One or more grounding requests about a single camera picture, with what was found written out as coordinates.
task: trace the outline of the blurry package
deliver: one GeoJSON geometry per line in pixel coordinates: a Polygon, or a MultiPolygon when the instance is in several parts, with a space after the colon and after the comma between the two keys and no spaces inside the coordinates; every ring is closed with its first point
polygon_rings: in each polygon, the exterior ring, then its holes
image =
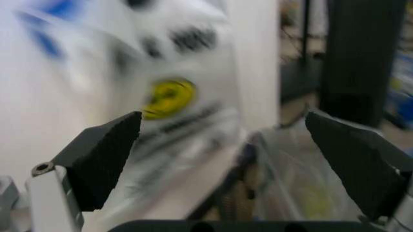
{"type": "Polygon", "coordinates": [[[237,141],[235,59],[221,1],[32,2],[19,17],[61,68],[56,78],[88,123],[143,114],[103,218],[142,212],[183,173],[237,141]]]}
{"type": "Polygon", "coordinates": [[[143,131],[221,102],[237,108],[220,1],[40,0],[18,10],[89,124],[143,110],[143,131]]]}
{"type": "Polygon", "coordinates": [[[311,138],[304,120],[257,140],[259,220],[357,220],[360,210],[311,138]]]}
{"type": "Polygon", "coordinates": [[[394,61],[387,118],[402,128],[413,128],[413,57],[399,53],[394,61]]]}

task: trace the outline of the black pole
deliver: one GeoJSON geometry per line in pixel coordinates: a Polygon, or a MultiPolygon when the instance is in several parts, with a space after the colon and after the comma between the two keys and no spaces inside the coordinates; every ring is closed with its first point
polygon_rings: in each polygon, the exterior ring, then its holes
{"type": "Polygon", "coordinates": [[[310,21],[310,0],[304,1],[304,22],[303,22],[303,35],[301,41],[301,60],[303,63],[307,60],[307,43],[309,35],[309,21],[310,21]]]}

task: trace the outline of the white wall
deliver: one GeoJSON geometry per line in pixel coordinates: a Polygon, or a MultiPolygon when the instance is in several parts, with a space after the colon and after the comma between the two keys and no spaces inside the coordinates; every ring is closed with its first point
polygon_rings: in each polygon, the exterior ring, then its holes
{"type": "Polygon", "coordinates": [[[227,0],[233,24],[243,121],[249,131],[278,123],[279,0],[227,0]]]}

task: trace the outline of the plastic bag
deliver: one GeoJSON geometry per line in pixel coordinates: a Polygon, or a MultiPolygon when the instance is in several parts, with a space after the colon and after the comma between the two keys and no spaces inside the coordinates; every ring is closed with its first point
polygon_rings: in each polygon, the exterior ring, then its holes
{"type": "Polygon", "coordinates": [[[347,195],[304,120],[262,131],[258,140],[256,215],[261,220],[357,220],[347,195]]]}

